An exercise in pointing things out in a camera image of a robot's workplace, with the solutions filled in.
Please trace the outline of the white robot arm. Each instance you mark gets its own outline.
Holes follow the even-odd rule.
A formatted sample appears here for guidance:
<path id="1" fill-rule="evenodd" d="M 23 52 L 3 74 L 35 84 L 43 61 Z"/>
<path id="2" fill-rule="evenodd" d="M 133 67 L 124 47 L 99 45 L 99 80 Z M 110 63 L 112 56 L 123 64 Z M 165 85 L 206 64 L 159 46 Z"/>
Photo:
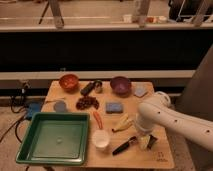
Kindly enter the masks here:
<path id="1" fill-rule="evenodd" d="M 138 133 L 150 134 L 158 124 L 213 151 L 213 122 L 177 112 L 170 106 L 170 97 L 162 91 L 145 98 L 138 105 L 138 113 L 134 119 Z"/>

